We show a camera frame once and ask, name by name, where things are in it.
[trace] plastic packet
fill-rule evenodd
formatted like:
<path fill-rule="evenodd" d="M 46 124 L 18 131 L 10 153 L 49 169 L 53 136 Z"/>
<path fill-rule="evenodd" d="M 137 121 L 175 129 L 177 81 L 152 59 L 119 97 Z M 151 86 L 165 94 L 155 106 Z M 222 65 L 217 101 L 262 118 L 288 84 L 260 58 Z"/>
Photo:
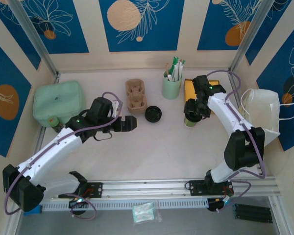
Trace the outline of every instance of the plastic packet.
<path fill-rule="evenodd" d="M 148 202 L 133 206 L 132 213 L 134 224 L 161 222 L 162 219 L 158 208 L 158 202 Z"/>

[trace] cup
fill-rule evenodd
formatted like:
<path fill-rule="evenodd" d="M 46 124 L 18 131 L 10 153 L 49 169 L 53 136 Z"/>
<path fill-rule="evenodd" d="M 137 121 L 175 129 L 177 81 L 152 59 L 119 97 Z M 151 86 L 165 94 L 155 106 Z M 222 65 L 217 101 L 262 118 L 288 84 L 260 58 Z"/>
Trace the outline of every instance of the cup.
<path fill-rule="evenodd" d="M 182 79 L 177 82 L 170 82 L 164 76 L 162 77 L 162 96 L 166 99 L 175 99 L 178 97 Z"/>

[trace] small green bottle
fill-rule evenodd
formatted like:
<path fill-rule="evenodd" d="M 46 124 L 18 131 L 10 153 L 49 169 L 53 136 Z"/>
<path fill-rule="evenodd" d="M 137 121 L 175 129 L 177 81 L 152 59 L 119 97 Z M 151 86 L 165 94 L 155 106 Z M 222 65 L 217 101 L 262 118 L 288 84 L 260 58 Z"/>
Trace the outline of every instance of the small green bottle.
<path fill-rule="evenodd" d="M 60 123 L 59 119 L 55 116 L 51 116 L 48 119 L 49 125 L 56 131 L 56 133 L 60 133 L 63 128 L 63 125 Z"/>

